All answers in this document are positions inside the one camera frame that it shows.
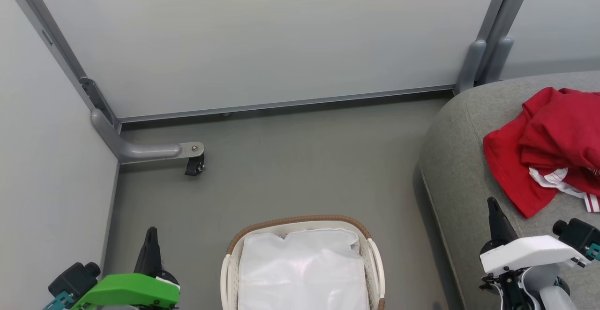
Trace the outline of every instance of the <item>gray upholstery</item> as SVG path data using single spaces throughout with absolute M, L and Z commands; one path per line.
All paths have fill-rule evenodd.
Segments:
M 551 234 L 558 219 L 579 218 L 600 227 L 600 213 L 588 213 L 583 200 L 564 193 L 526 220 L 486 164 L 483 137 L 515 118 L 521 104 L 547 86 L 600 91 L 600 71 L 513 79 L 468 90 L 442 108 L 423 145 L 420 167 L 468 310 L 499 308 L 497 296 L 478 289 L 484 276 L 479 252 L 489 240 L 487 197 L 496 197 L 519 236 Z M 600 263 L 562 270 L 579 310 L 600 309 Z

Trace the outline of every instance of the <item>white basket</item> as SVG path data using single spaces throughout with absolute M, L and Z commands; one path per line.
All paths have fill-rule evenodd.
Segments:
M 221 303 L 223 310 L 237 310 L 239 264 L 247 235 L 273 233 L 285 237 L 289 233 L 302 230 L 341 228 L 356 233 L 359 241 L 359 254 L 365 265 L 367 291 L 369 295 L 369 308 L 383 310 L 385 305 L 385 277 L 381 255 L 377 245 L 371 240 L 371 234 L 357 220 L 347 216 L 322 215 L 300 216 L 251 225 L 240 231 L 229 244 L 227 255 L 221 266 Z

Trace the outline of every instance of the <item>red clothing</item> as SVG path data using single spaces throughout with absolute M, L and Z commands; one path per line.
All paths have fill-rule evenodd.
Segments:
M 484 154 L 494 177 L 516 208 L 530 218 L 556 194 L 529 174 L 568 168 L 564 182 L 600 195 L 600 93 L 544 88 L 503 128 L 484 137 Z

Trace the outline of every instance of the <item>gray floor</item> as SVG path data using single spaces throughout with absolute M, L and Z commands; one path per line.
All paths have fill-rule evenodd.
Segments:
M 413 184 L 420 144 L 447 100 L 259 111 L 125 131 L 138 143 L 202 141 L 206 171 L 186 177 L 183 162 L 122 167 L 105 270 L 132 272 L 146 229 L 158 227 L 165 267 L 182 284 L 180 308 L 218 310 L 221 262 L 243 227 L 344 214 L 379 246 L 387 309 L 454 308 Z

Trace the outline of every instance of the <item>white wall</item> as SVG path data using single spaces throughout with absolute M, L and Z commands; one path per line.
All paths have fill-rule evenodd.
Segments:
M 490 0 L 45 0 L 120 118 L 456 82 Z
M 0 18 L 0 304 L 40 309 L 64 269 L 100 262 L 117 161 L 15 0 Z
M 502 79 L 600 70 L 600 0 L 525 0 Z

